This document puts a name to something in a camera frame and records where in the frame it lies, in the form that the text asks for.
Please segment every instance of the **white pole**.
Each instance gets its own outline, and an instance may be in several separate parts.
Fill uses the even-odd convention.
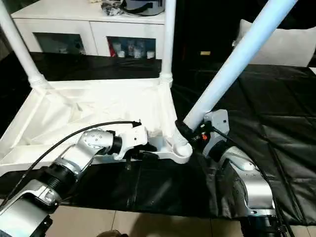
[[[161,82],[172,82],[171,66],[173,53],[174,22],[176,15],[176,2],[176,0],[165,1],[165,30],[162,67],[160,73]]]
[[[44,76],[38,71],[2,0],[0,0],[0,26],[9,40],[15,55],[18,57],[24,68],[31,87],[45,87],[48,83]]]
[[[297,0],[268,1],[247,34],[184,119],[184,123],[189,128],[192,130],[197,128],[204,115],[222,98],[296,2]]]

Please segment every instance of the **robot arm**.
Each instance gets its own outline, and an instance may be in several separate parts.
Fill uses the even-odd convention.
[[[52,224],[49,214],[57,209],[97,153],[122,159],[128,150],[145,144],[147,132],[142,125],[119,136],[98,128],[85,131],[78,142],[68,147],[38,180],[31,180],[4,205],[0,210],[0,236],[45,236]]]

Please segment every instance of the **white pillow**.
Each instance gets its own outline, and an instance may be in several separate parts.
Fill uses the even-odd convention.
[[[252,23],[241,20],[238,44]],[[306,67],[316,49],[316,27],[307,30],[276,29],[250,64]]]

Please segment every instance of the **floor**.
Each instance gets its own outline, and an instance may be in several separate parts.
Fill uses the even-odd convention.
[[[242,237],[237,221],[208,220],[61,206],[48,237],[96,237],[119,230],[130,237]],[[298,237],[316,237],[316,227],[293,226]]]

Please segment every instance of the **black tablecloth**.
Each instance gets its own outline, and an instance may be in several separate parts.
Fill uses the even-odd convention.
[[[48,80],[158,77],[160,61],[35,53]],[[220,65],[174,74],[171,89],[177,116],[183,119],[214,77]],[[30,92],[14,55],[0,62],[1,102],[9,104],[1,117],[4,132]],[[279,205],[291,224],[316,224],[316,75],[308,68],[250,65],[216,108],[227,109],[230,136],[267,173]],[[36,177],[34,171],[30,178]],[[0,197],[22,172],[0,178]],[[101,209],[181,216],[233,215],[210,200],[205,176],[195,158],[179,165],[171,160],[144,160],[93,165],[65,203]]]

